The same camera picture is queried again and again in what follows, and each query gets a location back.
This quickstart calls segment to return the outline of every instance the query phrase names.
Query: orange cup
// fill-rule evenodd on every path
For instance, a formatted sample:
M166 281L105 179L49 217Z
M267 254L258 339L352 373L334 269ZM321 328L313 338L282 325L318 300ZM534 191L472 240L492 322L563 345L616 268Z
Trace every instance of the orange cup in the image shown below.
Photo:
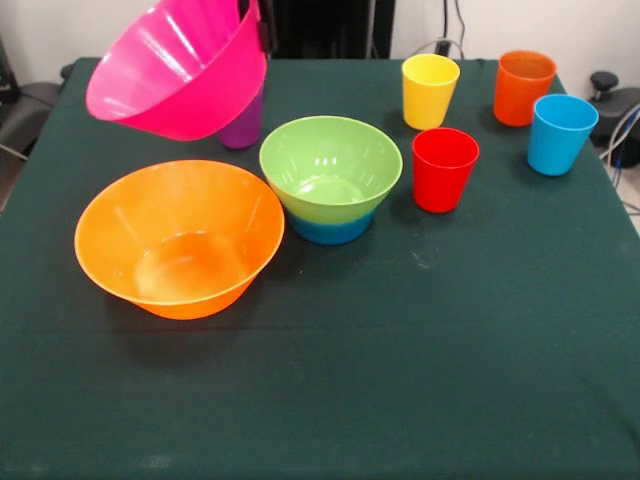
M556 74L556 64L537 52L514 50L498 64L493 113L510 127L524 127L533 121L533 104L546 95Z
M280 201L258 177L226 163L179 160L103 190L78 221L75 251L107 292L192 320L240 297L283 232Z

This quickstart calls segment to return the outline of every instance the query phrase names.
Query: yellow cup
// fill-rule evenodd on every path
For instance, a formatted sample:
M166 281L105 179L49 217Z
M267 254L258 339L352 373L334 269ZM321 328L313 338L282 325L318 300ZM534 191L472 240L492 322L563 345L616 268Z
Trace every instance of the yellow cup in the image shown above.
M460 67L450 58L432 53L415 55L402 64L404 121L416 130L442 125Z

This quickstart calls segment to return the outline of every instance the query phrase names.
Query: green bowl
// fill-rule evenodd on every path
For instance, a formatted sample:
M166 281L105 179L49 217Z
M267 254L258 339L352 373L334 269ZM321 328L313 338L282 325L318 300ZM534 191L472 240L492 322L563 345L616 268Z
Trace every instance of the green bowl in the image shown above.
M260 148L260 166L280 201L308 222L336 225L371 213L402 173L387 135L345 117L293 120Z

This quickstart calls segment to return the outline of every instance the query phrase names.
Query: plastic cup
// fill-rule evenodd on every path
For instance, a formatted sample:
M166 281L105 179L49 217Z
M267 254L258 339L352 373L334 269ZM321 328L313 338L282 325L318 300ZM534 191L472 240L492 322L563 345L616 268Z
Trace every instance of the plastic cup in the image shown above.
M545 95L556 64L537 52L515 50L505 53L498 63L493 113L510 127L524 127L533 121L533 104Z
M529 165L543 175L564 175L598 123L598 111L578 97L546 95L535 103L534 113Z
M402 64L404 121L416 130L442 125L460 67L451 59L426 53L408 58Z
M262 132L262 104L264 89L238 118L218 132L218 139L227 148L248 148L254 145Z
M435 128L413 140L413 197L431 213L454 210L480 147L471 135L455 128Z

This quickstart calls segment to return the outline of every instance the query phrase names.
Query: plastic bowl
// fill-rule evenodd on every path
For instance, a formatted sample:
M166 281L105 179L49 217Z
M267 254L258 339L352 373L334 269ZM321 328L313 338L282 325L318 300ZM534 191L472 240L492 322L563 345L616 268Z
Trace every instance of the plastic bowl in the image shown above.
M174 140L213 134L264 82L257 0L162 0L109 49L87 89L89 112Z
M294 230L326 245L349 242L369 226L402 173L395 143L345 117L306 117L266 138L260 166Z
M76 257L99 287L156 315L192 320L231 305L273 257L284 232L278 198L225 163L143 168L85 209Z

